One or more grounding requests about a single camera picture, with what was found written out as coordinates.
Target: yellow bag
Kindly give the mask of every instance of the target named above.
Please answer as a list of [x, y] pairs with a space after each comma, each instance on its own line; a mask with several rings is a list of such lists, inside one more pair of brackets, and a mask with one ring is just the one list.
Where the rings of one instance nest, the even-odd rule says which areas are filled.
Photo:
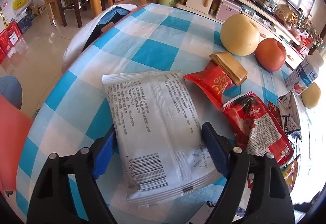
[[12, 8], [18, 10], [27, 3], [27, 0], [14, 0], [12, 3]]

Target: milk carton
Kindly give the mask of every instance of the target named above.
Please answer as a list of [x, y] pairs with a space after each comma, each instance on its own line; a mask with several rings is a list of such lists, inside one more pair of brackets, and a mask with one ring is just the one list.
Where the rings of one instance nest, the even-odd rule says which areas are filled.
[[312, 55], [302, 60], [300, 65], [285, 79], [288, 91], [293, 91], [295, 96], [299, 96], [315, 81], [323, 64], [324, 59], [318, 50], [315, 50]]

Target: yellow pear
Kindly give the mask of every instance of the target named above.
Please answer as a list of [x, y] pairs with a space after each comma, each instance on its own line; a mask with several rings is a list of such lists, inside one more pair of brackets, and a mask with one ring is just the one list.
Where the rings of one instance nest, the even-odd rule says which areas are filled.
[[234, 14], [223, 23], [220, 38], [230, 53], [246, 56], [254, 52], [258, 46], [259, 29], [244, 14]]
[[313, 82], [307, 89], [305, 89], [301, 93], [301, 99], [304, 103], [304, 106], [308, 109], [316, 107], [319, 102], [320, 94], [320, 88], [315, 82]]

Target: blue cushion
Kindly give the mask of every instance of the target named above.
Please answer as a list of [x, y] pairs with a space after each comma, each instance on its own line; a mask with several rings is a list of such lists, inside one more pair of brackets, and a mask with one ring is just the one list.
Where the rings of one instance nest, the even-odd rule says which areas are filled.
[[0, 94], [7, 99], [14, 107], [22, 107], [22, 86], [14, 76], [0, 78]]

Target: barcode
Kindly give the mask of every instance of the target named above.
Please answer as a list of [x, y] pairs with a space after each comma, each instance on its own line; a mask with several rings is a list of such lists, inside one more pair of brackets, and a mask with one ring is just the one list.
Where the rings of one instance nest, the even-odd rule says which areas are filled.
[[158, 153], [129, 161], [140, 191], [167, 186], [166, 175]]

